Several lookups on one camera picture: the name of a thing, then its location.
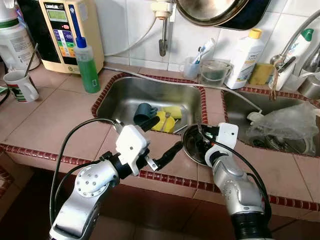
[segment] blue bottle cap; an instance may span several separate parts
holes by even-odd
[[[86,39],[83,36],[75,38],[76,45],[80,49],[84,49],[87,46]]]

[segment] stainless steel sink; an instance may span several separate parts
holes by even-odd
[[[174,130],[194,124],[198,116],[202,117],[201,94],[196,87],[131,76],[119,78],[112,84],[97,110],[97,117],[133,124],[135,112],[141,103],[148,103],[159,111],[161,107],[180,106],[182,118],[175,124]]]
[[[276,101],[270,101],[269,95],[262,93],[246,92],[239,91],[241,95],[252,101],[254,104],[259,106],[263,110],[263,114],[269,114],[272,111],[280,110],[283,108],[291,107],[303,103],[303,100],[291,97],[282,97],[278,96]],[[228,117],[228,122],[239,126],[238,139],[246,144],[249,144],[254,147],[270,148],[277,149],[266,140],[265,137],[248,137],[246,135],[247,129],[250,127],[250,122],[247,120],[247,115],[251,112],[256,112],[257,110],[252,107],[250,104],[240,99],[239,97],[229,93],[224,93],[224,103],[226,106],[226,113]],[[316,155],[320,156],[320,134],[314,137],[314,144],[316,146]],[[289,145],[291,146],[286,152],[303,152],[306,149],[305,143],[303,140],[290,141]]]

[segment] plastic bag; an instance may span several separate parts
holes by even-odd
[[[310,139],[317,135],[316,109],[311,103],[304,102],[295,106],[273,111],[250,126],[249,137],[272,135],[286,139]]]

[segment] blue cup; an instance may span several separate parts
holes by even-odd
[[[136,125],[141,125],[145,121],[152,119],[157,115],[158,108],[152,107],[150,104],[143,102],[140,103],[138,108],[135,111],[133,121]]]

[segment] yellow bottle cap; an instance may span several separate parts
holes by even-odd
[[[262,30],[259,28],[252,28],[249,37],[252,39],[259,39],[262,34]]]

